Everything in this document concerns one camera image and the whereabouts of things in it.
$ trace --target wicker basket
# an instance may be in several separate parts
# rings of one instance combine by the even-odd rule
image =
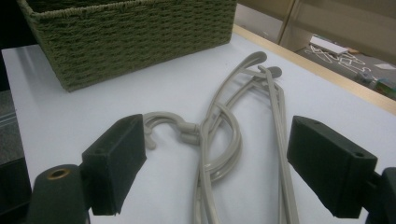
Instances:
[[[230,41],[236,0],[18,0],[74,91]]]

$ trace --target white table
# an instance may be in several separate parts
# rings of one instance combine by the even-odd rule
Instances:
[[[3,50],[32,185],[43,171],[80,164],[81,153],[116,120],[169,111],[199,123],[219,84],[250,53],[283,70],[287,127],[293,115],[317,119],[378,158],[376,171],[395,166],[396,117],[302,67],[233,34],[230,44],[151,66],[79,91],[66,92],[39,46]],[[214,185],[222,223],[276,223],[278,161],[268,97],[252,91],[234,107],[244,151],[234,170]],[[157,149],[138,173],[120,215],[92,223],[191,223],[197,147],[181,143],[168,125],[154,129]],[[291,167],[300,223],[364,223],[338,219]]]

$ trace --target basket rim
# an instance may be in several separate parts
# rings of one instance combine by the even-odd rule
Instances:
[[[102,4],[97,6],[88,6],[88,7],[70,7],[66,9],[57,9],[52,11],[45,11],[45,12],[36,12],[34,11],[27,0],[17,0],[20,7],[24,8],[28,13],[29,17],[33,19],[55,19],[55,18],[68,18],[70,16],[80,16],[86,17],[88,14],[101,12],[105,10],[119,10],[124,11],[128,7],[135,7],[141,5],[154,5],[156,3],[161,2],[174,2],[178,4],[181,0],[125,0],[118,3],[109,3],[109,4]]]

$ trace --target floor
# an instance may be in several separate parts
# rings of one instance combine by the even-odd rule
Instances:
[[[23,223],[31,187],[10,91],[0,91],[0,181],[0,223]]]

